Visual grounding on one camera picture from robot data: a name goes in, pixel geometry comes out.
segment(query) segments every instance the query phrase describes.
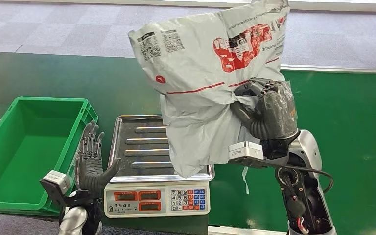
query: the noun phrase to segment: red stripe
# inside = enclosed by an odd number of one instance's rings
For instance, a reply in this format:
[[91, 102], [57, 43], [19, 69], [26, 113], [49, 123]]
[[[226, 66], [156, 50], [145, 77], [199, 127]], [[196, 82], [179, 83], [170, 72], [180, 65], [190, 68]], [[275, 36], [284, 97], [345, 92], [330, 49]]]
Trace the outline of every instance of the red stripe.
[[167, 92], [168, 94], [185, 94], [185, 93], [194, 93], [194, 92], [200, 92], [204, 89], [207, 89], [207, 88], [213, 88], [213, 87], [216, 87], [216, 86], [219, 86], [219, 85], [223, 85], [224, 82], [219, 82], [219, 83], [216, 83], [214, 85], [211, 85], [211, 86], [207, 86], [207, 87], [201, 87], [197, 90], [193, 90], [193, 91], [184, 91], [184, 92]]
[[266, 64], [268, 64], [268, 63], [270, 63], [270, 62], [273, 62], [273, 61], [276, 61], [276, 60], [278, 60], [278, 59], [279, 59], [279, 57], [276, 58], [276, 59], [273, 59], [273, 60], [269, 60], [269, 61], [266, 62]]
[[[276, 58], [276, 59], [273, 59], [273, 60], [269, 60], [266, 62], [266, 64], [270, 63], [270, 62], [273, 62], [273, 61], [276, 61], [276, 60], [279, 60], [279, 57]], [[240, 85], [243, 85], [244, 83], [247, 83], [249, 80], [245, 80], [245, 81], [242, 81], [240, 83], [236, 83], [236, 84], [231, 84], [229, 85], [228, 87], [235, 87], [235, 86], [240, 86]], [[219, 83], [216, 83], [214, 85], [210, 85], [210, 86], [207, 86], [207, 87], [201, 87], [197, 90], [193, 90], [193, 91], [183, 91], [183, 92], [167, 92], [168, 94], [186, 94], [186, 93], [195, 93], [195, 92], [200, 92], [204, 89], [208, 89], [208, 88], [213, 88], [213, 87], [216, 87], [216, 86], [219, 86], [219, 85], [223, 85], [224, 82], [219, 82]]]
[[245, 80], [245, 81], [242, 81], [240, 83], [236, 83], [236, 84], [231, 84], [229, 85], [228, 87], [235, 87], [235, 86], [240, 86], [240, 85], [243, 85], [244, 83], [247, 83], [249, 80]]

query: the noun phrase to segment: black cable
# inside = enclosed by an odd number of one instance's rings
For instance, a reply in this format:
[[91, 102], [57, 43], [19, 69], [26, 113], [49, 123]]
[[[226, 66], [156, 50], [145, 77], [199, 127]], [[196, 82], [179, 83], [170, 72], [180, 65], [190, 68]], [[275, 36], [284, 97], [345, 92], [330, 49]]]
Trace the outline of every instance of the black cable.
[[332, 175], [324, 172], [324, 171], [321, 171], [321, 170], [315, 170], [315, 169], [310, 169], [310, 168], [306, 168], [306, 167], [300, 167], [300, 166], [293, 166], [293, 165], [279, 165], [279, 167], [283, 167], [283, 168], [288, 168], [288, 169], [292, 169], [292, 170], [301, 170], [301, 171], [307, 171], [307, 172], [313, 172], [313, 173], [318, 173], [318, 174], [321, 174], [321, 175], [324, 175], [326, 177], [329, 178], [329, 185], [326, 189], [324, 189], [324, 194], [326, 194], [333, 186], [333, 177]]

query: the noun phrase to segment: robot forearm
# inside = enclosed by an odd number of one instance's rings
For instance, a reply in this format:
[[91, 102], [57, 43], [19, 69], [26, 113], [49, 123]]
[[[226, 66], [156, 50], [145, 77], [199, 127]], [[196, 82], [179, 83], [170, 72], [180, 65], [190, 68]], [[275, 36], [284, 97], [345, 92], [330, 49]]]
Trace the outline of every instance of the robot forearm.
[[289, 84], [254, 78], [235, 94], [258, 98], [254, 110], [239, 102], [231, 104], [231, 110], [260, 139], [260, 144], [244, 142], [230, 146], [229, 163], [275, 168], [291, 235], [336, 235], [318, 179], [319, 174], [330, 177], [327, 192], [332, 187], [332, 177], [321, 171], [322, 161], [314, 136], [297, 128]]

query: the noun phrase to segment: humanoid robot hand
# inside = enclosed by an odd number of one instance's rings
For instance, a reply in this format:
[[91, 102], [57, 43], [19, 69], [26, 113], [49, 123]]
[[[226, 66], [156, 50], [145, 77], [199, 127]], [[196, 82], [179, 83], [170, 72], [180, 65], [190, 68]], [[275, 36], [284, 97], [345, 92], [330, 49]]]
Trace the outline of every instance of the humanoid robot hand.
[[286, 81], [252, 78], [234, 91], [237, 96], [256, 96], [254, 110], [240, 102], [230, 105], [250, 133], [260, 139], [284, 139], [298, 131], [295, 100]]
[[99, 126], [92, 120], [84, 128], [75, 156], [75, 182], [79, 190], [102, 192], [106, 184], [119, 170], [120, 160], [115, 159], [110, 168], [103, 172], [101, 142], [104, 132], [97, 136]]

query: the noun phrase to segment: green bin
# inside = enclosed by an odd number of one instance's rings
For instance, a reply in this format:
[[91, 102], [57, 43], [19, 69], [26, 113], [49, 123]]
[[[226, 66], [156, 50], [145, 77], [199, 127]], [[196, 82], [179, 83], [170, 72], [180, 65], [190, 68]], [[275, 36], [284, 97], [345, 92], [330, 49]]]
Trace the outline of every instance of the green bin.
[[0, 213], [57, 215], [39, 180], [51, 170], [74, 185], [74, 154], [97, 114], [86, 99], [19, 97], [0, 121]]

